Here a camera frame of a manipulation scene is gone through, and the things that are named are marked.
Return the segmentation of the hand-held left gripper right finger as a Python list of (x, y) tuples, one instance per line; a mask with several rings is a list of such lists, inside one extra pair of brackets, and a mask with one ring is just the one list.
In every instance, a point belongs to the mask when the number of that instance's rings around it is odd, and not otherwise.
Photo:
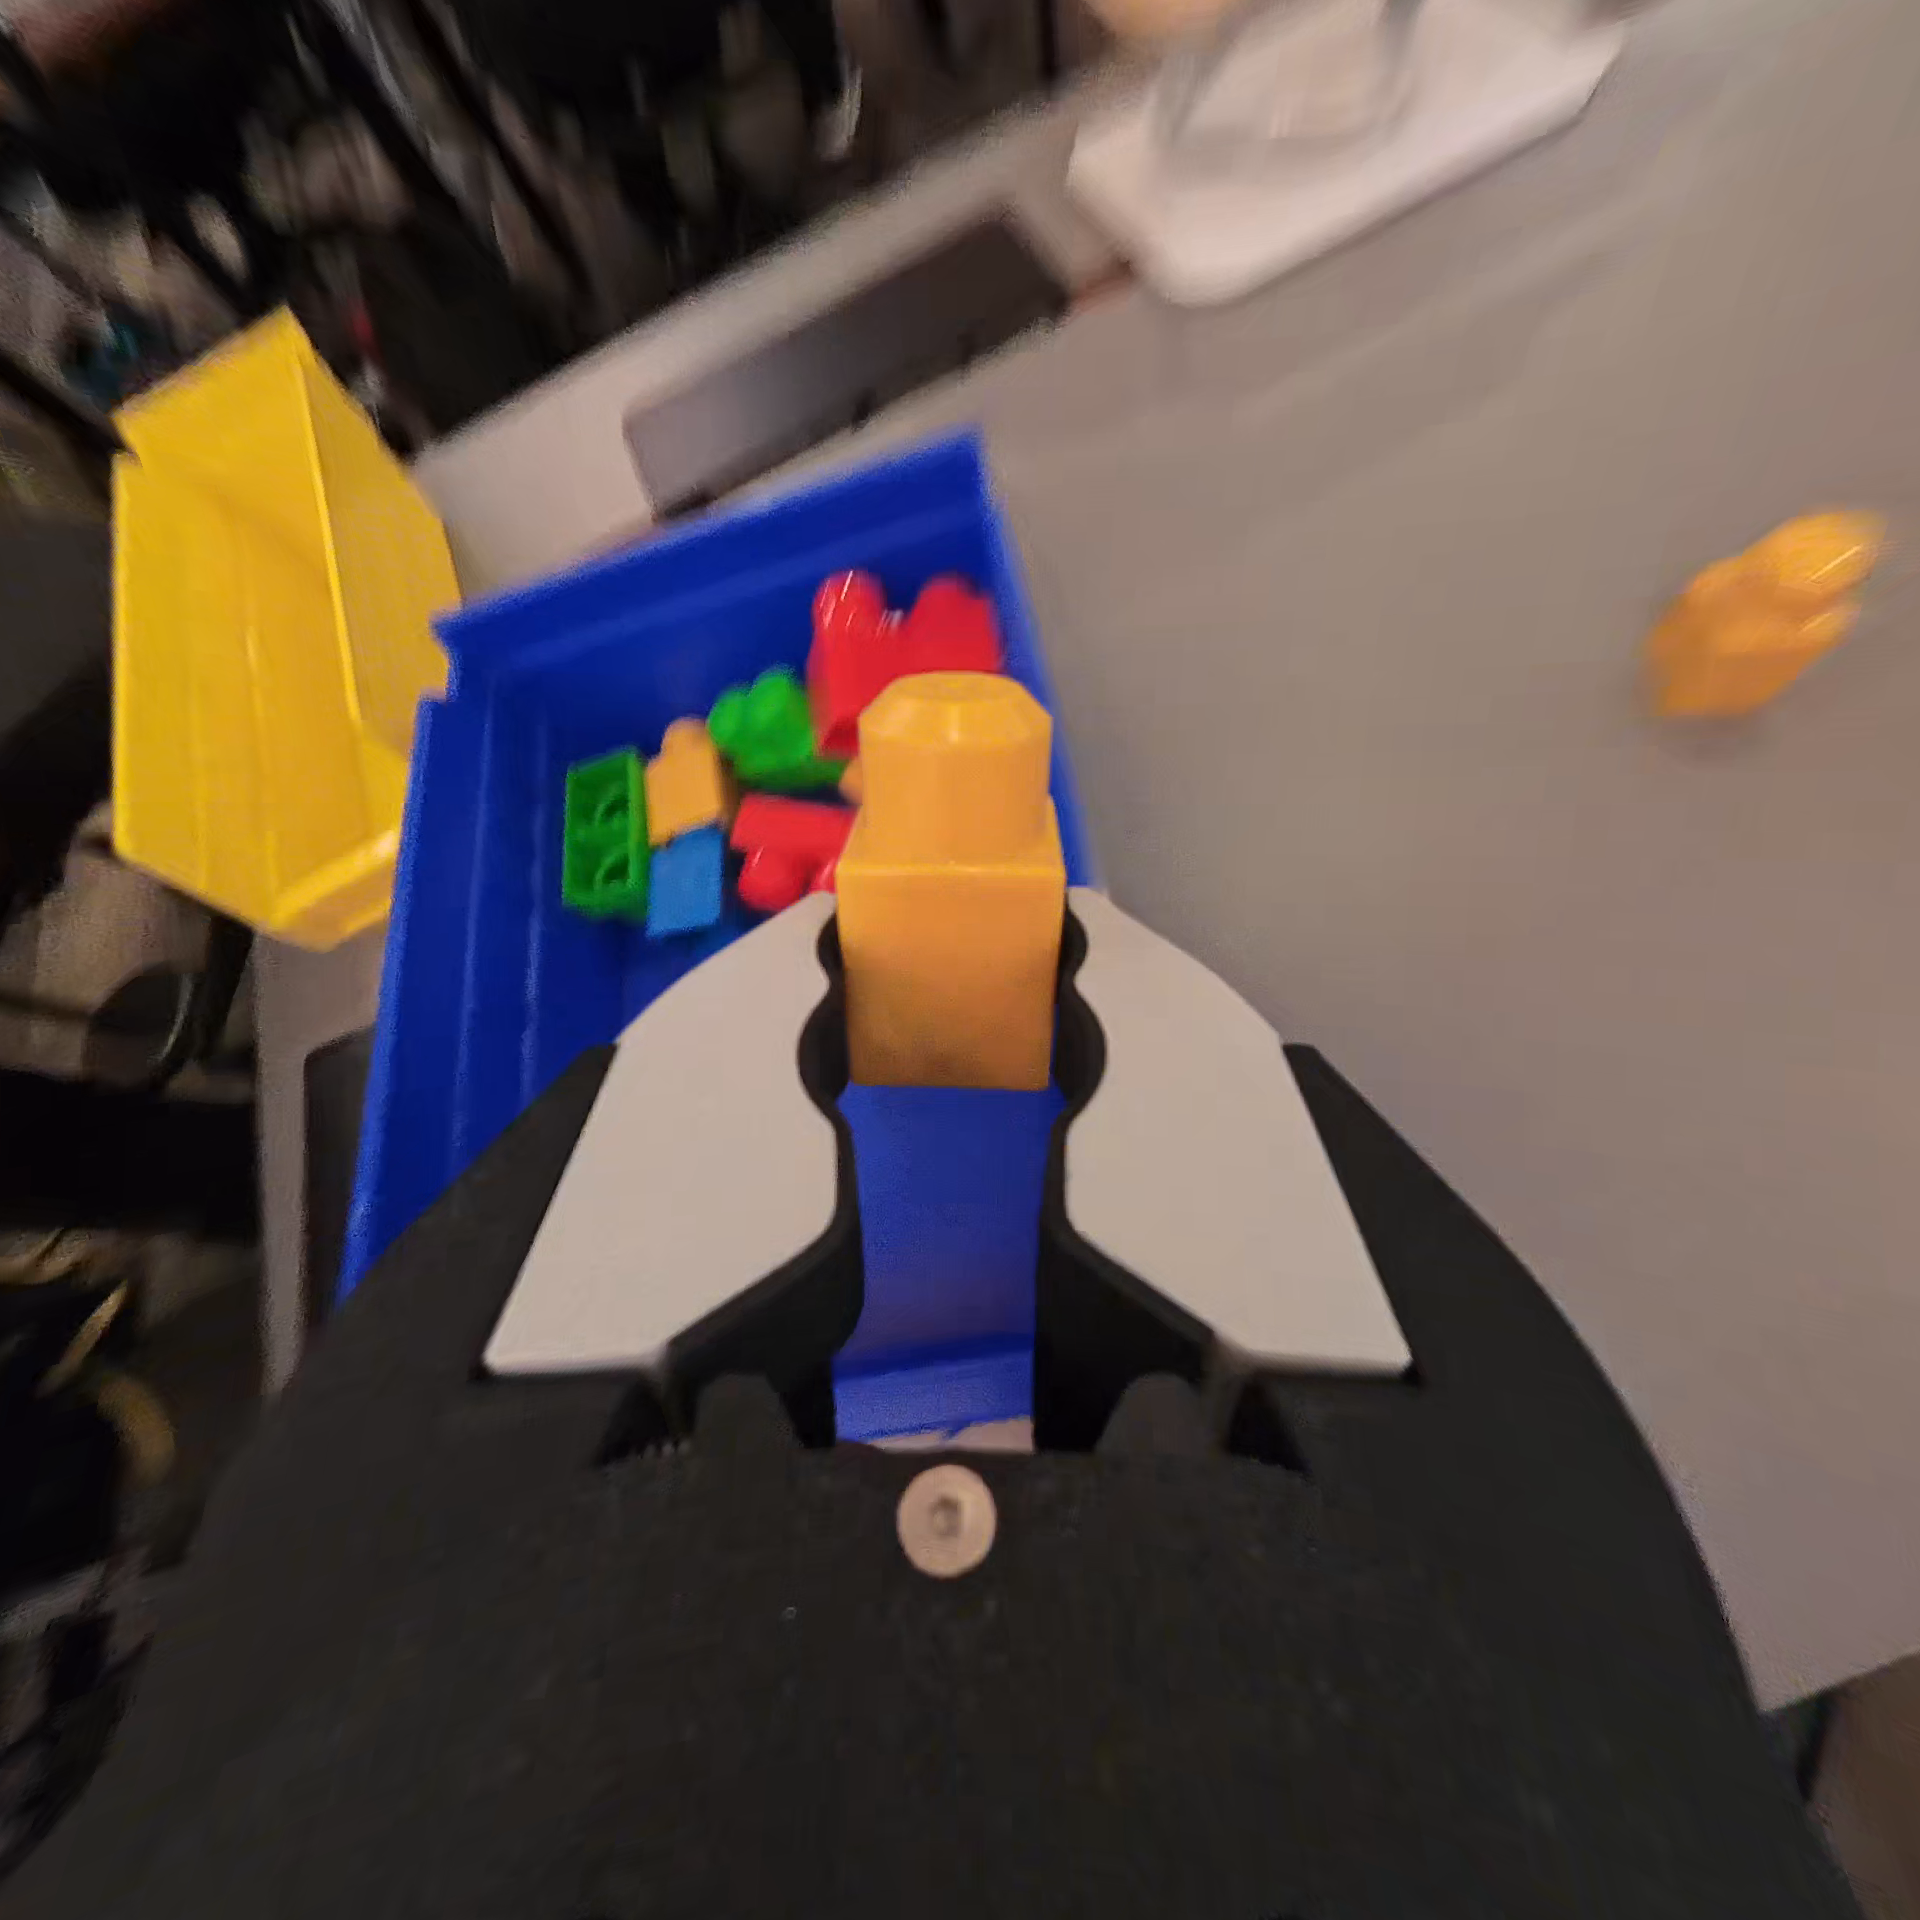
[(1105, 894), (1068, 894), (1037, 1359), (1076, 1383), (1402, 1378), (1409, 1336), (1278, 1029)]

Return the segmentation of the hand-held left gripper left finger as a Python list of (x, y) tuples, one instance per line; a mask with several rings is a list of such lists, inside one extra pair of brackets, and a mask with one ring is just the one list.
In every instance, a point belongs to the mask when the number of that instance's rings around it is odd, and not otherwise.
[(865, 1304), (832, 898), (657, 996), (608, 1069), (484, 1348), (493, 1376), (827, 1368)]

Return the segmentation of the blue plastic bin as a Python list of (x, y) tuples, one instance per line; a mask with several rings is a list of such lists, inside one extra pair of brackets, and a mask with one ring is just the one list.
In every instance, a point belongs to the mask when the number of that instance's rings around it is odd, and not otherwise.
[[(1054, 706), (986, 439), (957, 430), (689, 518), (445, 614), (421, 706), (336, 1301), (580, 1053), (755, 928), (652, 942), (562, 902), (562, 780), (652, 749), (769, 666), (802, 671), (817, 590), (866, 569), (897, 607), (954, 575), (1005, 671)], [(849, 1094), (866, 1304), (835, 1361), (872, 1442), (1034, 1407), (1037, 1214), (1056, 1092)]]

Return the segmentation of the yellow toy building block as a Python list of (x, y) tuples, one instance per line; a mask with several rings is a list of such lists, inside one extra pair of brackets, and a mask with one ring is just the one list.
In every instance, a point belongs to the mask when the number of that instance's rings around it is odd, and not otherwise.
[(1849, 637), (1883, 544), (1880, 514), (1812, 512), (1700, 569), (1645, 634), (1650, 712), (1740, 721), (1776, 703)]
[(851, 1079), (1037, 1092), (1065, 935), (1051, 718), (1016, 678), (899, 678), (860, 718), (836, 858)]

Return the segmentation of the pile of colourful toy blocks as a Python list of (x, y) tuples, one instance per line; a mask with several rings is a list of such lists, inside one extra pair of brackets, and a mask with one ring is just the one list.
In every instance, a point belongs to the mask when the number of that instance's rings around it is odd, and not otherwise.
[(938, 575), (894, 607), (865, 569), (812, 598), (802, 666), (725, 687), (633, 748), (564, 773), (560, 898), (586, 920), (636, 924), (653, 942), (714, 928), (725, 895), (771, 916), (827, 894), (862, 783), (857, 725), (897, 681), (1004, 670), (992, 598)]

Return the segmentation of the yellow plastic bin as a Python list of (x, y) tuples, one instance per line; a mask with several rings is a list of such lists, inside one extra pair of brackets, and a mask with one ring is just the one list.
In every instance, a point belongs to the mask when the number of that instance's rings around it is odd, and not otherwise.
[(113, 417), (113, 845), (330, 950), (392, 912), (442, 518), (291, 309)]

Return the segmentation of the black flat panel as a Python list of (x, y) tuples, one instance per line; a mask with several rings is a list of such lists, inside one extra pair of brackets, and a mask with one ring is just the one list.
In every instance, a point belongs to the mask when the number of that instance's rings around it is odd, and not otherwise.
[(1058, 321), (1070, 285), (1009, 217), (945, 234), (769, 342), (624, 416), (653, 521), (677, 521)]

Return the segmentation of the white book stand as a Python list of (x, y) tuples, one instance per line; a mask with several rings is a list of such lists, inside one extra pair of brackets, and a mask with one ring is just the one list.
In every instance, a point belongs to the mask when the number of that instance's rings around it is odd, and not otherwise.
[(1569, 128), (1630, 5), (1099, 1), (1150, 58), (1065, 185), (1180, 305), (1249, 297)]

